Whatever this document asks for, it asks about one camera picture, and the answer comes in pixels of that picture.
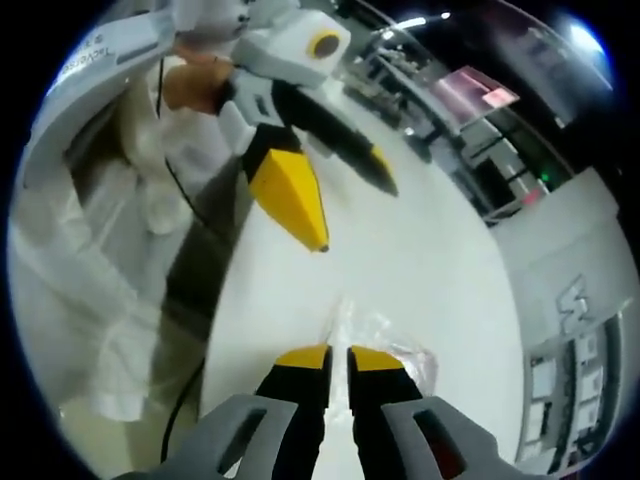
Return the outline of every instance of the gray gripper housing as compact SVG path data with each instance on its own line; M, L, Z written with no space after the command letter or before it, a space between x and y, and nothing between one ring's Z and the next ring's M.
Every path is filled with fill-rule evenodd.
M382 411L391 428L405 468L406 480L443 480L423 425L444 436L461 461L455 480L533 480L498 455L495 437L438 397L387 404Z
M271 480L280 444L297 405L234 395L198 422L176 453L154 470L118 480L225 480L242 458L237 480Z

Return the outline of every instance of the wire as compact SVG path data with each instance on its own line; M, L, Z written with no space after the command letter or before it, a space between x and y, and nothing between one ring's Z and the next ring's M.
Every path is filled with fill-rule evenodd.
M159 68L159 72L158 72L158 98L156 99L156 115L158 116L158 118L160 118L160 110L162 108L162 89L163 89L163 86L164 86L164 57L162 59L160 59L160 68ZM193 216L196 217L196 219L207 230L209 230L219 241L221 241L224 244L225 247L231 247L231 241L229 240L229 238L227 238L227 236L224 235L222 232L220 232L218 229L214 228L209 223L209 221L206 219L206 217L204 215L202 215L198 211L196 206L193 204L193 202L191 201L191 198L189 197L189 195L187 194L186 190L182 186L182 183L178 179L178 175L176 174L175 170L171 166L171 163L169 162L169 159L167 157L165 157L165 159L164 159L164 164L166 165L167 170L169 170L169 174L173 178L173 181L175 182L176 186L178 187L178 190L180 190L180 194L182 195L182 198L184 198L184 201L187 202L187 205L189 205L189 208L191 209L191 212L193 213Z
M204 359L200 361L198 368L194 370L185 383L184 387L182 387L182 391L180 395L178 395L178 399L176 400L176 404L173 406L173 410L171 410L171 415L169 415L169 420L167 420L167 426L164 429L164 434L162 435L162 448L160 450L160 462L164 462L167 459L167 455L169 454L169 440L171 439L171 432L173 431L173 425L176 423L176 418L178 418L178 413L180 413L180 409L184 404L191 388L195 384L196 380L202 373L204 369Z

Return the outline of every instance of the hand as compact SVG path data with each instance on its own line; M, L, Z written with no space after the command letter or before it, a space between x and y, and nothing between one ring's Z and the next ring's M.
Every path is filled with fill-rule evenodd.
M215 115L223 86L234 65L209 53L197 53L175 45L173 53L187 63L169 70L163 80L162 97L170 110L189 108Z

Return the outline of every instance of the clear plastic wrap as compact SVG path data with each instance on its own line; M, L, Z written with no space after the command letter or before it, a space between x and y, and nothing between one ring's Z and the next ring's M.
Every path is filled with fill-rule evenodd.
M400 331L389 318L342 298L328 327L325 341L333 347L333 367L326 422L351 421L346 357L351 345L390 353L402 362L423 395L433 395L438 375L435 355Z

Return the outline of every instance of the yellow circle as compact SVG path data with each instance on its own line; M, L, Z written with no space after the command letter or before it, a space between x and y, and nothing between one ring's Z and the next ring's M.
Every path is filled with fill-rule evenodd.
M324 30L313 36L307 47L307 54L316 60L330 57L340 47L340 34L333 30Z

